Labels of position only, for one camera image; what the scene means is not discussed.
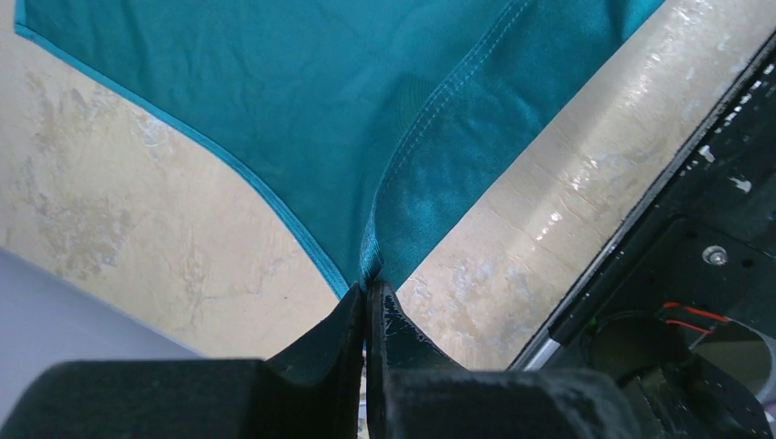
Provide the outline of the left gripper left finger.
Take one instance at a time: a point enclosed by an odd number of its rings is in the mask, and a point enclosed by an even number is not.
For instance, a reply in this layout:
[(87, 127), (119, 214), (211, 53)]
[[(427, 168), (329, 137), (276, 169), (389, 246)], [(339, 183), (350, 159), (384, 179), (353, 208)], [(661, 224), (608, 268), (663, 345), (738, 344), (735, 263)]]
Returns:
[(25, 390), (4, 438), (352, 438), (364, 301), (350, 290), (269, 359), (83, 360)]

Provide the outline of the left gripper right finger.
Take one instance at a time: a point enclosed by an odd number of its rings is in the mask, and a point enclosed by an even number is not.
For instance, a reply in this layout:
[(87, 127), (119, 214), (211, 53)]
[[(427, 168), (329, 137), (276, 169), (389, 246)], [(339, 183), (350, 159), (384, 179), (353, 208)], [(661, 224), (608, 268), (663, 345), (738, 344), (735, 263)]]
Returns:
[(587, 369), (468, 370), (404, 313), (394, 289), (366, 294), (373, 438), (635, 438), (622, 392)]

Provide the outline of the teal cloth napkin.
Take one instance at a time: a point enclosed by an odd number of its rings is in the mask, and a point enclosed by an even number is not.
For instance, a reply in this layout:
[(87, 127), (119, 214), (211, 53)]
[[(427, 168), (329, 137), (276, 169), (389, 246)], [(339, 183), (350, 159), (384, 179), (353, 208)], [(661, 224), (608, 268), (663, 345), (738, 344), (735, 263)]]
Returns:
[(237, 171), (335, 294), (402, 284), (656, 1), (19, 1)]

